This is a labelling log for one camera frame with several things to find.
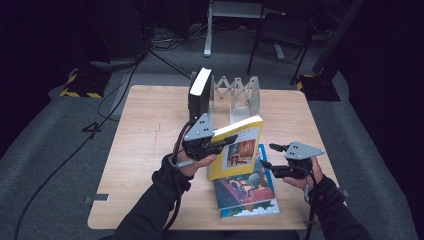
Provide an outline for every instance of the yellow-black tape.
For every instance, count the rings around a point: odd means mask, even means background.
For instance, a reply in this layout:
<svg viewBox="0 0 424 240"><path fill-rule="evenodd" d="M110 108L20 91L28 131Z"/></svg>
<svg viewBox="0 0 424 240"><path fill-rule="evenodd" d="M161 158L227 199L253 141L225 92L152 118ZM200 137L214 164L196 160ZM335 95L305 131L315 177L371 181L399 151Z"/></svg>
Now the yellow-black tape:
<svg viewBox="0 0 424 240"><path fill-rule="evenodd" d="M103 98L103 91L107 85L107 80L110 76L104 76L104 78L96 78L97 76L90 76L87 74L80 74L77 72L71 76L60 96L70 97L89 97L89 98Z"/></svg>
<svg viewBox="0 0 424 240"><path fill-rule="evenodd" d="M303 90L302 81L300 81L300 80L299 80L299 81L297 82L296 86L297 86L297 90L299 90L299 91L302 91L302 90Z"/></svg>

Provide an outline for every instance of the book cover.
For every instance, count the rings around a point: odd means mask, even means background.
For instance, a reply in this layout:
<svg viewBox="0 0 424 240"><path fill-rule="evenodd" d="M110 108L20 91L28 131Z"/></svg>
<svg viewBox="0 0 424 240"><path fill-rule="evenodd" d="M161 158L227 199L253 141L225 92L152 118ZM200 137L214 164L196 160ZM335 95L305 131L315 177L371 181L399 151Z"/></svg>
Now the book cover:
<svg viewBox="0 0 424 240"><path fill-rule="evenodd" d="M266 161L266 154L263 144L258 146L258 154L254 171L248 174L234 175L213 181L216 193L218 209L221 214L227 216L230 213L241 212L242 210L253 210L254 204L270 206L275 200L274 186L270 171L265 169L259 160Z"/></svg>
<svg viewBox="0 0 424 240"><path fill-rule="evenodd" d="M255 115L215 130L211 142L237 135L234 143L226 145L217 159L208 167L209 181L252 173L255 168L263 120Z"/></svg>
<svg viewBox="0 0 424 240"><path fill-rule="evenodd" d="M266 216L280 213L277 199L221 210L221 218Z"/></svg>
<svg viewBox="0 0 424 240"><path fill-rule="evenodd" d="M188 93L189 120L195 122L209 109L209 98L211 95L212 70L201 68L192 77Z"/></svg>

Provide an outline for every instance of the person's right hand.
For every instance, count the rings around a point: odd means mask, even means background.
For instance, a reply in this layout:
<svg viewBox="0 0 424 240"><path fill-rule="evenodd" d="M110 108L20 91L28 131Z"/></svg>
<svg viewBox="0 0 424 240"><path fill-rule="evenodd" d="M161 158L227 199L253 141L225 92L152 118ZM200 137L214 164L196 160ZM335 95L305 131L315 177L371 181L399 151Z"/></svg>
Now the person's right hand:
<svg viewBox="0 0 424 240"><path fill-rule="evenodd" d="M187 134L188 130L189 128L187 128L186 131L184 132L184 136ZM180 142L180 146L178 147L178 153L177 153L178 160L180 162L193 160L184 151L182 142L183 141ZM216 154L210 154L199 161L194 161L192 164L189 164L185 167L180 168L180 172L187 177L194 176L194 174L197 172L197 170L199 170L199 168L209 166L213 161L216 160L216 157L217 157Z"/></svg>
<svg viewBox="0 0 424 240"><path fill-rule="evenodd" d="M321 167L318 164L318 160L316 157L311 157L312 161L312 171L314 173L315 180L317 181L317 184L322 180L324 177L324 174L322 173ZM308 175L308 177L305 179L296 179L291 177L285 177L283 178L283 181L300 189L305 189L306 182L308 182L309 191L311 191L314 188L314 182L311 178L311 176Z"/></svg>

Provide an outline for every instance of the black jacket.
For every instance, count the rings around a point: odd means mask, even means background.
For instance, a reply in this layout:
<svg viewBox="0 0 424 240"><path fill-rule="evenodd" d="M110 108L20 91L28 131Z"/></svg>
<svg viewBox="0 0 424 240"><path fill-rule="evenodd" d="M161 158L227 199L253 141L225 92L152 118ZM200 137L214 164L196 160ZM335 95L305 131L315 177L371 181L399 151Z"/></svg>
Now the black jacket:
<svg viewBox="0 0 424 240"><path fill-rule="evenodd" d="M112 239L146 239L159 240L166 224L169 212L173 210L177 199L175 169L168 161L169 155L162 160L162 167L152 175L153 184L141 196L133 209L125 216L116 229ZM186 177L177 172L183 192L189 189L188 182L193 177ZM344 196L335 183L324 176L318 184L317 197L311 203L318 215L324 236L332 239L371 239L368 231L357 222L349 209L343 205Z"/></svg>

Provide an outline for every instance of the chair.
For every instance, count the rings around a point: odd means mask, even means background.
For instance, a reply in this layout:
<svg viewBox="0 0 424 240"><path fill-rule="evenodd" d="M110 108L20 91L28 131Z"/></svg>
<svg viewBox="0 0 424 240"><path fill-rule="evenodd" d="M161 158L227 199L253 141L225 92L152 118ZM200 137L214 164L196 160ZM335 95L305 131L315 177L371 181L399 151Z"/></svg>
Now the chair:
<svg viewBox="0 0 424 240"><path fill-rule="evenodd" d="M298 51L293 61L275 58L275 60L297 66L290 83L293 85L312 40L313 23L311 16L313 12L314 6L306 0L263 0L247 74L250 74L253 55L258 50L259 42L294 48Z"/></svg>

